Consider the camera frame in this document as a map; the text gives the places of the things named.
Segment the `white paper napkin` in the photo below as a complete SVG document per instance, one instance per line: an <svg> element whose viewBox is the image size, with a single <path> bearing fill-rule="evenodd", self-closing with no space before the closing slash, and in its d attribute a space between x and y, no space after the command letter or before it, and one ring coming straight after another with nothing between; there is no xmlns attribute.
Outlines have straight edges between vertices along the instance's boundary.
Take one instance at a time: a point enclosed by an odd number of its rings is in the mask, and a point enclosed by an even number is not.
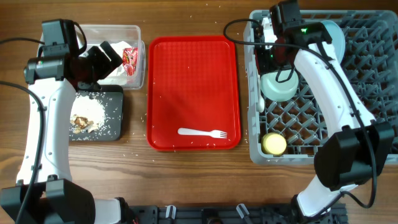
<svg viewBox="0 0 398 224"><path fill-rule="evenodd" d="M124 49L130 49L132 46L125 41L112 43L111 47L113 50L123 58ZM99 80L98 83L101 85L125 85L127 83L127 73L121 64L117 69L111 72L105 79Z"/></svg>

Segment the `mint green bowl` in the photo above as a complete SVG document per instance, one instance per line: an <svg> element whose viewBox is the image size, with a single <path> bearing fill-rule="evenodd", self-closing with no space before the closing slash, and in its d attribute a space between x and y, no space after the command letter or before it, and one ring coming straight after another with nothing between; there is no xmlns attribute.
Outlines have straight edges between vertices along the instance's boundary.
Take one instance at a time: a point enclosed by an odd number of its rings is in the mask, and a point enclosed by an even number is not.
<svg viewBox="0 0 398 224"><path fill-rule="evenodd" d="M260 87L262 94L272 101L282 102L290 100L297 92L299 78L294 70L289 80L291 70L282 70L278 81L276 76L278 71L267 73L261 76Z"/></svg>

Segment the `red snack wrapper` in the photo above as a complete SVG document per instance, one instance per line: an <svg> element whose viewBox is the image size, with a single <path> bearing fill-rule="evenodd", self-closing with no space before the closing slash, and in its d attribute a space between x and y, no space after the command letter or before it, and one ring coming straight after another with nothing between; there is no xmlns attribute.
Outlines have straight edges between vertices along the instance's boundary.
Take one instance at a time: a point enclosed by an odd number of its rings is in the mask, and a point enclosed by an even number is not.
<svg viewBox="0 0 398 224"><path fill-rule="evenodd" d="M133 76L136 71L138 48L130 47L123 49L123 68L127 76Z"/></svg>

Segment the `cream plastic spoon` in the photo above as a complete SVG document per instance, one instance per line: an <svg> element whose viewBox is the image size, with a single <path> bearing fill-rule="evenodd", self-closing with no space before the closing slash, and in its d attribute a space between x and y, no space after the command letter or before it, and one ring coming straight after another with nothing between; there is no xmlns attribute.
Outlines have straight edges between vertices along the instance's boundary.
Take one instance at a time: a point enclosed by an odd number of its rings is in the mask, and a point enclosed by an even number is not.
<svg viewBox="0 0 398 224"><path fill-rule="evenodd" d="M258 94L257 111L259 113L263 113L265 110L265 100L261 93L261 71L259 67L257 67L257 94Z"/></svg>

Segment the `light blue plate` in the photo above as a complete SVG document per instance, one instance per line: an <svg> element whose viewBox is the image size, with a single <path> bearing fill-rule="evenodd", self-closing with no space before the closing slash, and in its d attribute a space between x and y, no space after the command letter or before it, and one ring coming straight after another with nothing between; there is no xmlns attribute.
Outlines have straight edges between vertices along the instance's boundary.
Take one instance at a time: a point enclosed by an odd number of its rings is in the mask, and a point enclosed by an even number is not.
<svg viewBox="0 0 398 224"><path fill-rule="evenodd" d="M325 26L332 38L332 44L335 48L337 60L341 63L346 50L345 35L339 25L333 21L325 20L322 21L322 24Z"/></svg>

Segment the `yellow plastic cup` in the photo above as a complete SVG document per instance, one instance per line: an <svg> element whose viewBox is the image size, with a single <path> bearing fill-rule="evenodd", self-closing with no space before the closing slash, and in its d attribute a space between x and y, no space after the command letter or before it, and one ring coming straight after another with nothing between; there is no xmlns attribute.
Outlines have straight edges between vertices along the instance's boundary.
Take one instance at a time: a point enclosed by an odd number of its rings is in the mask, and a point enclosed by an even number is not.
<svg viewBox="0 0 398 224"><path fill-rule="evenodd" d="M267 133L262 137L261 149L265 154L272 154L275 156L282 155L287 148L287 141L285 138L277 133Z"/></svg>

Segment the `cream plastic fork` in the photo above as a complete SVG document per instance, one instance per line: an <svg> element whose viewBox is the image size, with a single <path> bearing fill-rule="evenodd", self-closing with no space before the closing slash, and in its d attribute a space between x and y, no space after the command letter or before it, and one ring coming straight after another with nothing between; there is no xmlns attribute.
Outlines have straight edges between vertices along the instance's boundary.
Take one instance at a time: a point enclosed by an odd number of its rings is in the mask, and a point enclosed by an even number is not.
<svg viewBox="0 0 398 224"><path fill-rule="evenodd" d="M200 131L196 129L179 128L177 133L184 136L209 136L215 139L226 139L228 137L227 132L220 130Z"/></svg>

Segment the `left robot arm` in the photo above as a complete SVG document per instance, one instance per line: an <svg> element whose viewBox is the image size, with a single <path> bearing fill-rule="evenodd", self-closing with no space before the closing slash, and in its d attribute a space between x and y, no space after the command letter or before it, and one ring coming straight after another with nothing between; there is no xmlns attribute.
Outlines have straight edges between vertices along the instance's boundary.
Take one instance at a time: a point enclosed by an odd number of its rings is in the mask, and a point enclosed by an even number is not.
<svg viewBox="0 0 398 224"><path fill-rule="evenodd" d="M134 214L121 197L94 199L72 182L68 158L70 113L79 90L122 64L108 42L79 45L80 25L67 19L42 23L38 55L24 69L30 97L24 160L16 184L1 190L1 207L16 223L129 223Z"/></svg>

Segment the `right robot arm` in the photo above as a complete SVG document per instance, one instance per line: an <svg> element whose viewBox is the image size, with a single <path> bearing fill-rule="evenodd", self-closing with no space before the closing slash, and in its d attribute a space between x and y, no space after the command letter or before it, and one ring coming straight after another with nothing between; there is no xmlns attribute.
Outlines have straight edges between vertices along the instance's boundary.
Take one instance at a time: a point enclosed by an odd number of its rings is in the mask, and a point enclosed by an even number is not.
<svg viewBox="0 0 398 224"><path fill-rule="evenodd" d="M315 154L316 175L292 200L300 222L318 220L341 197L359 185L377 189L394 139L390 123L378 123L348 81L324 24L303 20L296 1L281 1L270 9L275 40L263 41L260 59L264 76L297 72L309 85L326 123L328 140Z"/></svg>

